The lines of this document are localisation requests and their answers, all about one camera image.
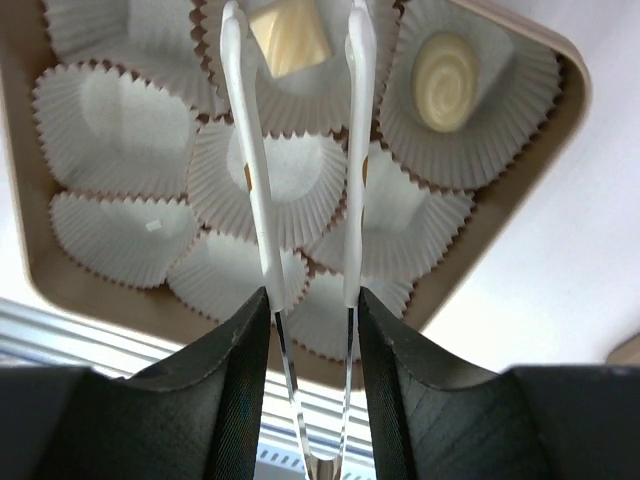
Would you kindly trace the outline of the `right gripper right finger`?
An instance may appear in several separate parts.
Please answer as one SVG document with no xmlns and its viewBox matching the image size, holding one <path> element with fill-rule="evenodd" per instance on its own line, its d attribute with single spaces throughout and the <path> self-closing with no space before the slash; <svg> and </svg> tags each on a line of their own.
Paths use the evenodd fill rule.
<svg viewBox="0 0 640 480">
<path fill-rule="evenodd" d="M 380 479 L 635 479 L 639 371 L 494 373 L 397 319 L 368 289 L 359 343 Z"/>
</svg>

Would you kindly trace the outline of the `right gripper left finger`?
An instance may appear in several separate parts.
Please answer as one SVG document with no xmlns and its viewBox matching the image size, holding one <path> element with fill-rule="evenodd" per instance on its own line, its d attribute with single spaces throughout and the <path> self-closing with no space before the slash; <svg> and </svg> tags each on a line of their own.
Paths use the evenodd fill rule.
<svg viewBox="0 0 640 480">
<path fill-rule="evenodd" d="M 5 479 L 250 479 L 269 350 L 258 289 L 226 322 L 128 379 L 1 372 Z"/>
</svg>

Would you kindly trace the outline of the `beige chocolate box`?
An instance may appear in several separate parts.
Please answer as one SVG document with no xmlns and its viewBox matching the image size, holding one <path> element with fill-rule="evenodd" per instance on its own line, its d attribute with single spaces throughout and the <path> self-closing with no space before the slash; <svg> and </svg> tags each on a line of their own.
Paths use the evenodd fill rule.
<svg viewBox="0 0 640 480">
<path fill-rule="evenodd" d="M 507 172 L 477 195 L 477 208 L 444 261 L 421 280 L 408 324 L 425 327 L 506 228 L 532 189 L 573 143 L 591 103 L 591 79 L 578 49 L 557 28 L 517 12 L 474 1 L 471 8 L 549 44 L 562 58 L 563 91 L 550 119 Z M 137 293 L 76 266 L 54 240 L 48 205 L 59 190 L 46 168 L 31 113 L 36 78 L 56 63 L 42 4 L 1 5 L 1 295 L 35 309 L 111 333 L 141 333 L 188 343 L 210 321 L 187 310 L 166 289 Z"/>
</svg>

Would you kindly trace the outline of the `white metal tongs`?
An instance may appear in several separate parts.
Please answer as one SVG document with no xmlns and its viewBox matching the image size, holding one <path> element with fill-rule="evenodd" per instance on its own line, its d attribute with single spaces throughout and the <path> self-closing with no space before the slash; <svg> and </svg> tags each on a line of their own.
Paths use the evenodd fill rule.
<svg viewBox="0 0 640 480">
<path fill-rule="evenodd" d="M 343 476 L 347 438 L 345 436 L 340 438 L 339 452 L 334 458 L 319 458 L 311 451 L 303 417 L 302 398 L 297 383 L 291 340 L 285 325 L 285 281 L 256 100 L 256 53 L 250 45 L 246 15 L 234 1 L 227 2 L 223 8 L 219 51 L 249 190 L 264 285 L 278 333 L 289 402 L 294 412 L 294 424 L 297 428 L 296 435 L 304 460 L 305 474 L 309 479 L 340 479 Z M 369 144 L 377 56 L 373 22 L 368 7 L 363 1 L 355 1 L 352 4 L 345 40 L 345 55 L 351 78 L 347 218 L 343 266 L 343 295 L 347 308 L 347 354 L 344 361 L 345 389 L 342 418 L 347 420 L 352 387 L 354 328 L 358 320 L 358 300 L 361 290 L 364 170 Z"/>
</svg>

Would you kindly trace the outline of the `white square chocolate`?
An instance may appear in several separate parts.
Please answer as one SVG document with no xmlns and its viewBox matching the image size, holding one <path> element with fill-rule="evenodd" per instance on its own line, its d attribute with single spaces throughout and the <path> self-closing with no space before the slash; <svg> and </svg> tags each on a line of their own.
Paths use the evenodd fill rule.
<svg viewBox="0 0 640 480">
<path fill-rule="evenodd" d="M 329 60 L 333 51 L 314 1 L 276 1 L 250 14 L 269 73 L 281 79 Z"/>
</svg>

